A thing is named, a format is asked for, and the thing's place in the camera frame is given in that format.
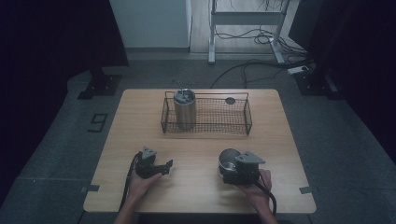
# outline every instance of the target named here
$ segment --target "metal wire basket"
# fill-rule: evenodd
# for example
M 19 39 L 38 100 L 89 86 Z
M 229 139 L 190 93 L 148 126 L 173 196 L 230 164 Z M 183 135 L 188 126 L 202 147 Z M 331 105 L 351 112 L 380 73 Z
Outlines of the metal wire basket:
M 190 129 L 177 123 L 174 93 L 165 92 L 163 133 L 232 133 L 249 135 L 252 126 L 247 92 L 195 93 L 196 121 Z

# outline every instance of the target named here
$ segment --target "human hand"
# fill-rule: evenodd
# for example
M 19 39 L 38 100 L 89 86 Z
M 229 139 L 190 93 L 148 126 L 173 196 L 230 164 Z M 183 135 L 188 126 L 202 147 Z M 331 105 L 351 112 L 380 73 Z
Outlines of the human hand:
M 262 177 L 259 181 L 261 185 L 263 185 L 266 189 L 271 191 L 272 182 L 271 182 L 271 172 L 269 170 L 259 170 L 260 176 Z M 257 207 L 268 207 L 269 208 L 269 197 L 264 194 L 261 189 L 259 189 L 255 185 L 247 185 L 247 186 L 237 186 L 240 188 L 247 196 L 249 202 L 253 205 L 254 208 Z
M 163 175 L 158 173 L 150 178 L 143 179 L 140 177 L 135 170 L 132 171 L 132 179 L 129 184 L 129 191 L 127 200 L 137 202 L 143 195 L 148 191 L 149 187 L 152 186 L 158 179 Z

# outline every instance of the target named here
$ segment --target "white cabinet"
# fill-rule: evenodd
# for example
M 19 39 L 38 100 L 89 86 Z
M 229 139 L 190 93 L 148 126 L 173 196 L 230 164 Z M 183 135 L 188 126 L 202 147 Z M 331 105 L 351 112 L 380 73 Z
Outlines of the white cabinet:
M 110 0 L 125 48 L 188 48 L 191 0 Z

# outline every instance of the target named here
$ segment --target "black curtain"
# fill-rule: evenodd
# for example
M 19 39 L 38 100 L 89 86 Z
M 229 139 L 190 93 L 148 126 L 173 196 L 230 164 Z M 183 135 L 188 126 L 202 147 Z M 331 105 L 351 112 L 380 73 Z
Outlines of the black curtain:
M 51 125 L 67 80 L 128 66 L 107 0 L 0 3 L 0 202 Z

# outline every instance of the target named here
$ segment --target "stainless steel cup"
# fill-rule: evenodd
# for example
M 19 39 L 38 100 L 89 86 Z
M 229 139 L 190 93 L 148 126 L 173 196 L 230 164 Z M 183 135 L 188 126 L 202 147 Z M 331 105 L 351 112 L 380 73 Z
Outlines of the stainless steel cup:
M 182 130 L 192 129 L 196 123 L 195 93 L 182 89 L 174 95 L 177 126 Z

